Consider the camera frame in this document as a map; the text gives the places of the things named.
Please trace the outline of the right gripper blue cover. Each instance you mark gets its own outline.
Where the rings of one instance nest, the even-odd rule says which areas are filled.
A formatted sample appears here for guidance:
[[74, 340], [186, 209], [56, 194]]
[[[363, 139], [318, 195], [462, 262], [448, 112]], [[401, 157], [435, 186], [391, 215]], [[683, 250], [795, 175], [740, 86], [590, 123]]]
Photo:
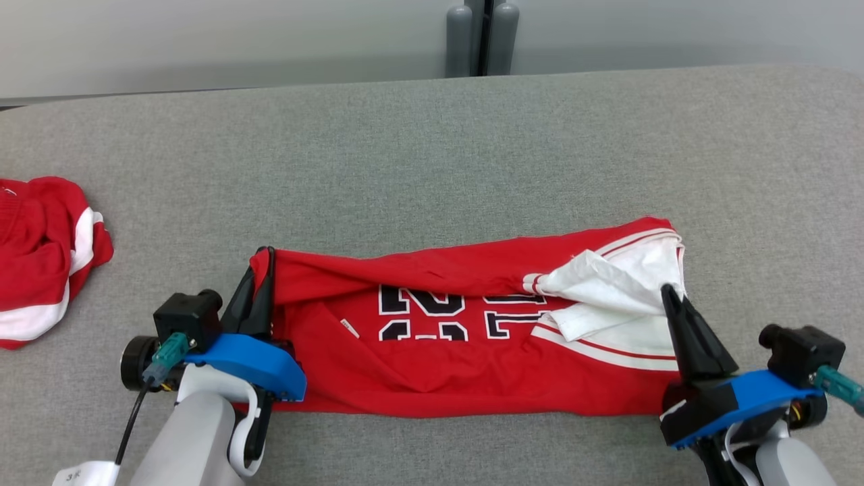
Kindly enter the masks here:
[[827, 485], [814, 450], [791, 433], [826, 419], [824, 393], [787, 384], [769, 371], [731, 376], [738, 364], [686, 296], [666, 283], [661, 301], [683, 381], [664, 395], [666, 445], [691, 450], [709, 485]]

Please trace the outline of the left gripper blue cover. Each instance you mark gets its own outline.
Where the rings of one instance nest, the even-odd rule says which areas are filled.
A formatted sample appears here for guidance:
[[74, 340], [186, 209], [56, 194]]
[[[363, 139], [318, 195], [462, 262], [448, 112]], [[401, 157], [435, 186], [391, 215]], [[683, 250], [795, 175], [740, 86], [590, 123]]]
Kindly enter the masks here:
[[273, 407], [302, 401], [306, 375], [272, 338], [275, 249], [259, 287], [249, 267], [209, 346], [182, 333], [136, 336], [121, 355], [121, 381], [138, 393], [127, 428], [149, 393], [176, 393], [175, 407], [136, 477], [253, 477], [263, 460]]

